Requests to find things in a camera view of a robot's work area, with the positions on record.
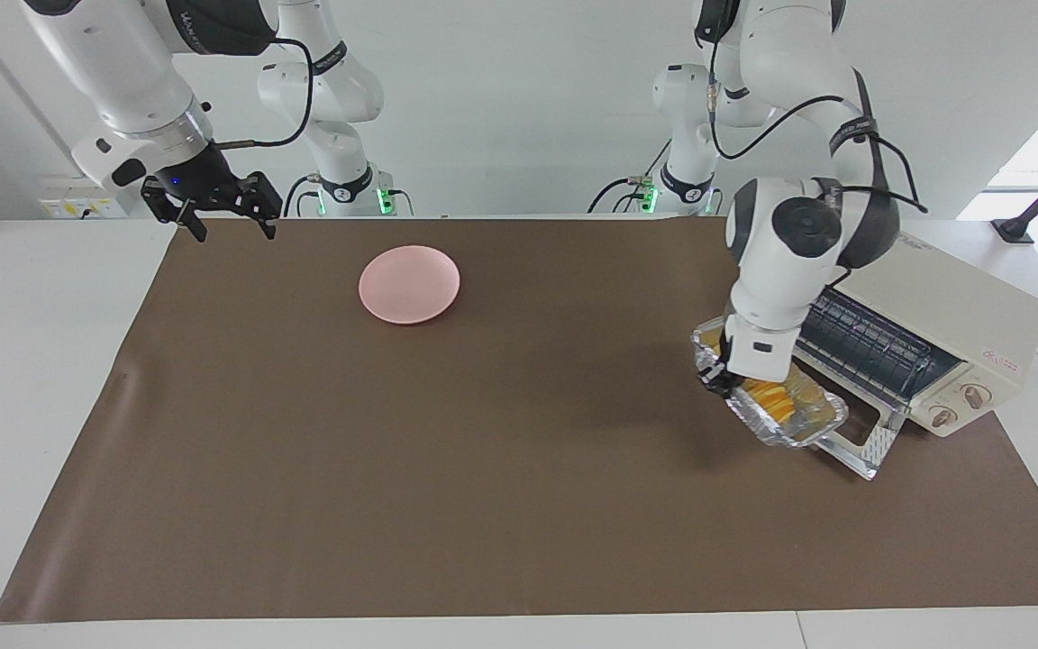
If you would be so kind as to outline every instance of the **brown paper surface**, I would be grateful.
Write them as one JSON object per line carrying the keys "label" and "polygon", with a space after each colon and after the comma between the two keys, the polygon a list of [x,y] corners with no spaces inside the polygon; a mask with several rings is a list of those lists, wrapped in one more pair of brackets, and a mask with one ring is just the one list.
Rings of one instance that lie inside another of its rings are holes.
{"label": "brown paper surface", "polygon": [[[408,243],[462,291],[403,328],[357,281]],[[180,234],[0,621],[1038,604],[995,416],[865,483],[700,386],[735,276],[716,219]]]}

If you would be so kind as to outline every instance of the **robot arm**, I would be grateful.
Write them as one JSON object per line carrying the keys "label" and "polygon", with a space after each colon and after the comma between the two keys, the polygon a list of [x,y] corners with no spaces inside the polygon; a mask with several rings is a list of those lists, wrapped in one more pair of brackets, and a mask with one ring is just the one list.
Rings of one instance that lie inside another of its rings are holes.
{"label": "robot arm", "polygon": [[[383,111],[383,86],[347,49],[326,0],[279,0],[279,36],[304,43],[317,63],[311,121],[304,132],[318,166],[322,205],[334,217],[387,213],[390,175],[366,159],[353,124],[372,121]],[[305,108],[306,66],[267,65],[258,77],[263,103],[272,111],[300,119]]]}
{"label": "robot arm", "polygon": [[652,185],[659,191],[655,210],[685,216],[703,213],[712,197],[718,160],[707,110],[707,69],[668,65],[655,79],[652,98],[672,125],[672,151],[652,174]]}
{"label": "robot arm", "polygon": [[836,267],[868,266],[897,239],[868,92],[831,36],[842,4],[704,2],[696,34],[723,55],[714,57],[713,78],[728,102],[726,121],[755,127],[771,108],[796,111],[829,137],[836,164],[834,178],[759,178],[734,197],[727,243],[741,275],[725,330],[729,379],[786,379],[802,322]]}
{"label": "robot arm", "polygon": [[[263,173],[235,177],[215,146],[194,91],[172,52],[254,55],[275,32],[256,0],[24,0],[32,28],[102,125],[73,151],[103,188],[143,181],[141,193],[163,222],[206,238],[198,210],[255,219],[268,238],[281,200]],[[174,201],[181,201],[176,206]]]}

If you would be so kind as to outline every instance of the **cable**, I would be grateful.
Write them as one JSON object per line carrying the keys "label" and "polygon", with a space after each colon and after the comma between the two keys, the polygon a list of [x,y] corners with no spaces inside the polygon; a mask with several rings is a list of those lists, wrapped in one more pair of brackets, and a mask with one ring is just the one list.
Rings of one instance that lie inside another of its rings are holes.
{"label": "cable", "polygon": [[299,139],[299,136],[304,134],[306,131],[306,125],[310,124],[310,113],[311,106],[315,102],[315,58],[311,57],[310,49],[306,48],[304,42],[296,40],[294,37],[275,37],[271,39],[273,45],[294,45],[304,54],[306,58],[306,107],[304,108],[304,118],[299,124],[299,128],[296,132],[292,133],[288,137],[283,137],[282,140],[273,140],[273,142],[260,142],[260,140],[231,140],[231,142],[220,142],[215,143],[215,147],[219,151],[229,152],[235,151],[235,148],[251,148],[255,146],[271,148],[275,146],[285,146],[294,140]]}
{"label": "cable", "polygon": [[302,218],[302,201],[304,201],[304,198],[308,196],[318,198],[318,192],[303,192],[302,194],[299,194],[299,200],[296,201],[296,215],[299,216],[299,218]]}
{"label": "cable", "polygon": [[608,192],[610,192],[611,189],[618,188],[619,185],[633,185],[633,184],[634,181],[630,180],[630,178],[621,178],[621,180],[611,182],[610,185],[606,186],[606,188],[603,188],[602,192],[598,193],[598,196],[595,196],[595,200],[592,201],[592,205],[588,209],[588,214],[595,213],[595,206],[598,206],[598,202],[603,200],[603,196],[606,196],[606,194],[608,194]]}
{"label": "cable", "polygon": [[715,189],[715,193],[720,196],[720,201],[716,202],[715,211],[712,214],[718,215],[720,213],[721,207],[723,207],[723,189]]}
{"label": "cable", "polygon": [[407,208],[411,209],[411,216],[415,216],[415,201],[411,200],[411,194],[409,194],[407,192],[404,192],[403,189],[391,189],[390,192],[387,192],[387,193],[390,196],[400,196],[401,195],[401,196],[407,198]]}
{"label": "cable", "polygon": [[291,190],[288,192],[288,200],[283,202],[283,218],[291,215],[291,204],[294,201],[294,198],[296,198],[296,192],[302,187],[302,185],[304,185],[304,182],[310,181],[309,175],[304,175],[300,178],[299,181],[296,181],[296,184],[291,186]]}
{"label": "cable", "polygon": [[720,146],[720,136],[716,132],[715,121],[713,120],[712,142],[715,143],[715,151],[718,152],[718,154],[720,154],[721,159],[726,161],[737,161],[741,159],[741,157],[744,157],[750,152],[753,152],[753,148],[755,148],[756,146],[759,145],[759,143],[765,140],[768,135],[770,135],[775,131],[776,128],[783,127],[783,123],[786,123],[788,121],[788,119],[791,119],[792,116],[795,116],[795,114],[803,110],[803,108],[815,106],[816,104],[822,104],[824,102],[837,102],[842,104],[845,101],[846,99],[840,98],[840,96],[837,94],[823,94],[819,96],[819,98],[808,99],[807,102],[803,102],[799,104],[799,106],[791,108],[791,110],[787,111],[787,113],[780,115],[780,119],[775,119],[774,123],[771,123],[771,127],[767,127],[766,131],[763,131],[761,134],[759,134],[759,137],[755,137],[755,139],[753,140],[753,142],[750,142],[750,144],[746,144],[746,146],[743,147],[742,151],[737,154],[726,153],[723,151],[723,146]]}
{"label": "cable", "polygon": [[663,147],[659,150],[659,155],[655,156],[655,161],[652,161],[652,165],[647,168],[647,171],[644,172],[644,175],[651,175],[652,171],[655,171],[655,165],[658,165],[659,161],[663,160],[663,154],[665,154],[667,148],[671,146],[672,146],[672,139],[671,137],[667,137],[666,143],[663,144]]}
{"label": "cable", "polygon": [[[863,185],[841,185],[840,188],[837,190],[837,192],[839,192],[840,194],[847,194],[849,192],[859,192],[863,194],[876,194],[878,196],[886,196],[890,198],[895,198],[895,200],[898,201],[907,202],[907,205],[913,207],[914,209],[918,209],[920,214],[928,214],[931,211],[928,210],[927,207],[923,205],[923,202],[916,201],[913,200],[913,198],[909,198],[907,196],[904,196],[903,194],[890,192],[890,190],[882,188],[868,188],[868,186],[863,186]],[[820,194],[816,198],[823,198],[825,195],[827,194]]]}
{"label": "cable", "polygon": [[899,161],[903,163],[903,171],[907,173],[907,185],[911,188],[911,198],[919,201],[919,191],[916,189],[916,177],[911,175],[911,162],[907,160],[905,153],[903,153],[897,145],[889,142],[889,140],[883,139],[883,137],[878,134],[873,135],[872,138],[876,140],[878,144],[882,144],[883,147],[889,148],[889,151],[894,153],[899,158]]}
{"label": "cable", "polygon": [[847,279],[847,278],[848,278],[848,276],[851,276],[851,272],[852,272],[852,270],[850,270],[850,268],[844,268],[844,270],[843,270],[843,275],[841,275],[841,276],[840,276],[840,278],[839,278],[839,279],[837,279],[837,280],[836,280],[835,282],[831,282],[831,283],[828,283],[828,285],[827,285],[827,288],[828,288],[828,289],[834,289],[834,288],[837,288],[837,287],[839,287],[839,285],[840,285],[841,282],[843,282],[843,281],[844,281],[844,279]]}
{"label": "cable", "polygon": [[304,134],[304,131],[306,131],[306,125],[310,124],[311,104],[315,100],[315,58],[310,53],[310,48],[308,48],[304,42],[296,40],[294,37],[260,36],[260,34],[256,33],[248,33],[242,29],[234,28],[234,26],[225,24],[225,22],[219,20],[219,18],[213,17],[210,12],[199,8],[197,3],[191,3],[188,8],[189,10],[198,13],[198,16],[206,18],[206,20],[213,22],[213,24],[219,25],[220,28],[231,33],[239,34],[239,36],[250,37],[251,40],[255,40],[256,43],[296,46],[296,48],[302,50],[304,58],[306,58],[306,107],[304,109],[304,118],[299,124],[299,128],[296,129],[296,132],[288,137],[283,137],[282,140],[273,140],[273,142],[260,142],[260,140],[231,140],[231,142],[215,143],[215,148],[219,148],[219,151],[223,152],[234,151],[234,148],[251,148],[254,146],[269,148],[275,146],[285,146],[294,142],[294,140],[299,139],[299,136]]}
{"label": "cable", "polygon": [[625,207],[625,209],[623,209],[623,213],[622,213],[622,214],[626,214],[627,211],[631,210],[631,206],[635,205],[636,200],[640,200],[641,201],[641,200],[644,200],[644,197],[645,196],[643,194],[631,192],[631,193],[627,194],[627,196],[623,196],[622,198],[619,198],[618,201],[614,201],[614,209],[611,210],[611,214],[617,214],[619,212],[619,206],[623,205],[623,201],[627,201],[627,206]]}

